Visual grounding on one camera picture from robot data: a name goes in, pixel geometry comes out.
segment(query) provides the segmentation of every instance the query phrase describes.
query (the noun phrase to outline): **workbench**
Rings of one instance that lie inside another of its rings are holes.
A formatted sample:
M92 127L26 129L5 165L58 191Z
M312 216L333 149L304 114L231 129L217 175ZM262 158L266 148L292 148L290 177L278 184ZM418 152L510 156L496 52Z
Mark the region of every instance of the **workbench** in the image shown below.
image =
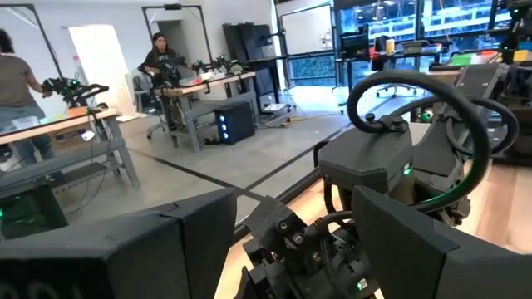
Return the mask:
M410 125L412 141L416 144L425 134L429 124ZM466 163L466 173L469 168L470 164ZM532 252L532 205L528 200L528 194L532 190L528 183L530 177L530 169L490 164L482 182L468 196L471 201L469 217L456 228L514 252ZM332 198L336 209L342 210L336 187L332 188ZM318 181L288 206L306 224L327 214L323 203L323 182ZM330 231L336 228L335 224L329 227ZM251 238L246 236L229 250L215 299L234 298L239 288L242 267L253 268L243 248L244 243ZM380 292L376 295L378 299L382 299Z
M155 90L158 96L167 96L170 98L170 104L172 106L179 106L181 110L182 130L171 130L170 138L174 147L179 146L179 137L186 135L192 143L192 149L195 153L201 151L200 139L198 137L198 118L203 115L214 113L215 110L222 107L232 105L239 102L247 101L251 105L254 112L254 118L258 119L258 108L255 101L256 95L254 91L254 85L250 80L255 77L255 73L250 71L243 73L240 76L226 76L218 80L208 81L206 83L198 84L196 86L177 87L177 88L159 88ZM239 93L236 96L231 96L226 100L200 100L199 103L192 103L189 94L196 91L210 90L214 86L222 86L228 83L239 83Z
M66 117L27 130L13 131L0 135L0 145L6 145L33 136L53 134L53 132L61 132L72 127L87 125L91 122L96 122L96 125L105 128L110 133L107 134L106 130L102 129L96 130L97 135L91 141L87 141L90 144L61 151L56 153L56 156L52 159L46 159L36 164L1 174L0 198L32 189L48 174L62 171L67 167L72 167L82 162L92 161L95 157L102 155L107 156L107 163L92 162L87 166L81 166L66 172L62 179L51 182L51 187L54 190L68 189L73 185L103 175L107 171L118 177L121 175L120 168L123 168L133 187L138 188L140 182L116 117L116 110L108 109L93 115ZM115 156L115 151L118 152L120 160Z

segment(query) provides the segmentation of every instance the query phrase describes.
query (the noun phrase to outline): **gray floor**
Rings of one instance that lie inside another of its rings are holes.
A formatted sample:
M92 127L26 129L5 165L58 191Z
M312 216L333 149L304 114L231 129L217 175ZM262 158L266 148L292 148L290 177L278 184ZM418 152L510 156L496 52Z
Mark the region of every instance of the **gray floor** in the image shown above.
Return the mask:
M312 153L301 155L318 141L338 133L350 122L340 113L338 103L346 100L347 91L325 87L296 87L283 95L284 101L298 106L294 117L301 118L287 129L258 130L251 138L236 145L206 145L194 154L184 143L173 148L162 131L148 140L145 130L157 119L144 118L122 124L141 187L134 190L127 178L93 179L58 196L71 223L90 223L98 219L154 207L233 185L249 192L239 197L237 222L259 203L260 196L276 196L313 169ZM368 91L359 106L359 114L374 111L377 115L394 110L415 97L389 100ZM256 184L273 170L285 165L269 179Z

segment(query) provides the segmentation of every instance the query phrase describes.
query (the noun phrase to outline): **black monitor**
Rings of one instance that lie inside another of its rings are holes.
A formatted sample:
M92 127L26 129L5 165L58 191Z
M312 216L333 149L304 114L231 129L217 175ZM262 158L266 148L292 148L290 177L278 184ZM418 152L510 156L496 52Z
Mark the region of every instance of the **black monitor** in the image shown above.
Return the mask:
M370 61L368 25L360 26L356 32L340 35L340 57Z

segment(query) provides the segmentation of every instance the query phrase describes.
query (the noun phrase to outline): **chair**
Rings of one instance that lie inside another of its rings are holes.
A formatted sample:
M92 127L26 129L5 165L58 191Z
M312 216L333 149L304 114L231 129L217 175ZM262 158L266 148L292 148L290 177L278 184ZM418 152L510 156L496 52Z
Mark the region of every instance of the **chair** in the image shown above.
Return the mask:
M372 71L384 71L385 70L385 66L387 64L387 59L381 59L379 58L378 54L380 52L385 52L386 51L386 40L390 39L389 36L380 36L380 37L377 37L375 39L375 56L373 57L373 60L372 60ZM409 90L414 90L414 95L416 94L416 88L414 87L411 87L409 85L406 85L406 84L400 84L400 83L392 83L392 84L387 84L385 85L384 87L382 88L379 88L377 90L377 96L381 96L381 92L382 91L385 91L385 92L388 92L388 90L390 88L393 88L393 94L392 94L392 98L395 98L397 96L397 88L398 87L404 87L406 88L408 91Z
M153 76L147 72L141 71L140 74L133 78L133 86L135 87L135 101L137 111L147 115L154 115L159 117L159 122L152 125L146 131L146 138L151 139L151 135L158 129L166 132L167 123L163 119L163 110L160 102L155 95L153 87Z

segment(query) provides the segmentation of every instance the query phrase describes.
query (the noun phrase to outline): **gray shirt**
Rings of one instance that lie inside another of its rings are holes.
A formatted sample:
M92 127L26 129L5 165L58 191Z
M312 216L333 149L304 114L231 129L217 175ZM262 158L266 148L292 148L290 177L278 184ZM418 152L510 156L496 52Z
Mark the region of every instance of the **gray shirt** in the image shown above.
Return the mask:
M30 66L21 58L0 55L0 108L24 107L36 102L27 85Z

